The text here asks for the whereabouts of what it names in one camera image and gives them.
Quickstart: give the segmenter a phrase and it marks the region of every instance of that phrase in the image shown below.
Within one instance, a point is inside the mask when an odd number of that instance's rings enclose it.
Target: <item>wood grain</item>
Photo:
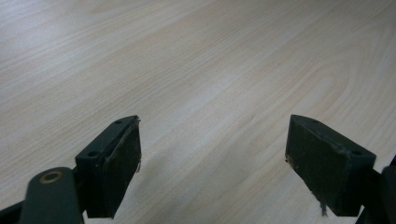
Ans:
[[[0,2],[0,207],[142,119],[114,223],[354,223],[320,215],[284,162],[290,114],[396,148],[396,2]],[[87,223],[109,223],[87,219]]]

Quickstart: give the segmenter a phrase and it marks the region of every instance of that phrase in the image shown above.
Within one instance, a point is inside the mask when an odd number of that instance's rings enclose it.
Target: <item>black mechanical part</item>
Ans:
[[[115,216],[140,163],[138,125],[137,116],[119,119],[76,156],[88,217]]]
[[[53,168],[36,175],[29,183],[22,207],[21,224],[83,223],[74,173],[69,168]]]
[[[337,216],[356,217],[363,205],[357,223],[396,223],[394,166],[379,174],[373,169],[375,154],[323,123],[292,115],[286,159]]]
[[[25,201],[0,211],[0,223],[83,223],[114,217],[140,166],[139,117],[110,124],[76,156],[77,167],[49,169],[34,177]]]

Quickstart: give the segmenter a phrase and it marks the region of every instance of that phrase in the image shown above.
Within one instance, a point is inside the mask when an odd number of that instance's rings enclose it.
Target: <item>wooden table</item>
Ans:
[[[395,72],[394,0],[2,1],[0,206],[136,114],[142,169],[114,223],[354,223],[284,162],[290,114],[381,171]]]

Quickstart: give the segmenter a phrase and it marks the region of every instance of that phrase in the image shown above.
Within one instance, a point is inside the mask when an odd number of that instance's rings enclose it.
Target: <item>light wooden surface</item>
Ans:
[[[114,223],[354,223],[284,162],[290,114],[381,171],[395,72],[390,0],[1,1],[0,208],[136,114],[142,169]]]

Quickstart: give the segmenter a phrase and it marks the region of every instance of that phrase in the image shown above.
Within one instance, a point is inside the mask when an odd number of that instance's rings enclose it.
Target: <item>screw hole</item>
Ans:
[[[95,156],[97,156],[99,153],[97,152],[97,151],[92,151],[92,152],[90,152],[90,153],[88,153],[88,156],[89,157],[95,157]]]
[[[62,172],[60,171],[53,171],[53,172],[49,172],[43,176],[41,176],[40,178],[40,183],[41,184],[50,184],[53,183],[55,181],[58,181],[59,179],[62,178]]]

